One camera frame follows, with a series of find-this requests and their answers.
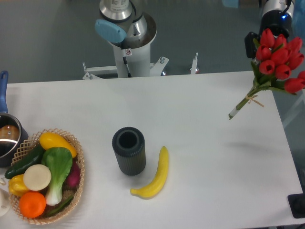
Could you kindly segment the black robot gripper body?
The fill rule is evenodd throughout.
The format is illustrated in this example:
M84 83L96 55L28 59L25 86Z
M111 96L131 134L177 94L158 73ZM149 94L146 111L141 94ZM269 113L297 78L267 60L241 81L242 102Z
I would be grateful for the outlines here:
M263 31L270 29L274 36L284 35L288 38L291 33L292 17L289 14L282 13L266 13L261 18L259 36Z

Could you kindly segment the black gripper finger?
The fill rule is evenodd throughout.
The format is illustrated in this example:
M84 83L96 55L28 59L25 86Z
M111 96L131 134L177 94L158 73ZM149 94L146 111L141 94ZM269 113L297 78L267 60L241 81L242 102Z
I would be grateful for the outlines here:
M244 38L245 51L247 58L254 59L256 56L256 46L254 44L254 38L257 38L257 34L249 32Z

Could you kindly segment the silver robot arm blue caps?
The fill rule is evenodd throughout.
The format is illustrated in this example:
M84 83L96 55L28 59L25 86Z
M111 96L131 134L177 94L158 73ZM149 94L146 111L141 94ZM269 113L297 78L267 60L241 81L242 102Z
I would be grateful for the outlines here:
M100 1L101 18L95 23L96 32L121 49L135 48L149 31L149 21L144 17L143 4L142 0ZM290 35L295 7L293 0L223 0L222 5L227 8L262 9L259 32L250 32L244 39L248 58L255 57L253 39L260 41L265 29L270 29L275 36L282 34L288 38Z

